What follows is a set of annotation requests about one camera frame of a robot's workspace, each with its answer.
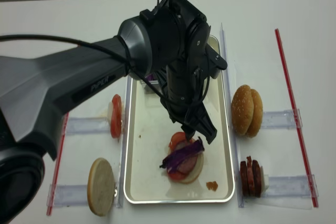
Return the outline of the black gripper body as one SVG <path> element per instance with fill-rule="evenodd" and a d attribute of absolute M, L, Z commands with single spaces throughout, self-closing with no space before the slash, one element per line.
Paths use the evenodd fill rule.
<path fill-rule="evenodd" d="M 173 122 L 184 130 L 214 130 L 203 100 L 211 79 L 227 67 L 226 61 L 209 45 L 193 57 L 179 56 L 158 70 L 158 81 Z"/>

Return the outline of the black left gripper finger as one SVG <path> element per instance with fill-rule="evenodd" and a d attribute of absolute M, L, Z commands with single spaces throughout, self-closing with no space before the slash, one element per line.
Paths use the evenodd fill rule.
<path fill-rule="evenodd" d="M 217 129 L 206 111 L 197 112 L 195 130 L 205 136 L 208 145 L 210 145 L 217 136 Z"/>

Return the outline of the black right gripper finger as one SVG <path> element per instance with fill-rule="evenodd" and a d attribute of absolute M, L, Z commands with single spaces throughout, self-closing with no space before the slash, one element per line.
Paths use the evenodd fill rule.
<path fill-rule="evenodd" d="M 190 141 L 195 134 L 195 130 L 191 127 L 182 127 L 183 132 L 185 133 L 185 138 L 187 141 Z"/>

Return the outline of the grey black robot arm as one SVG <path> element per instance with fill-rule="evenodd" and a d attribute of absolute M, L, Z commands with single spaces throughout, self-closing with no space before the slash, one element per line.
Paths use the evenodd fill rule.
<path fill-rule="evenodd" d="M 113 38 L 93 44 L 56 36 L 6 35 L 1 41 L 49 40 L 75 48 L 35 58 L 1 57 L 1 222 L 16 217 L 44 178 L 43 156 L 57 157 L 64 115 L 118 79 L 158 79 L 156 91 L 187 138 L 208 143 L 217 131 L 203 100 L 210 78 L 227 68 L 207 43 L 206 17 L 187 0 L 158 0 L 125 20 Z"/>

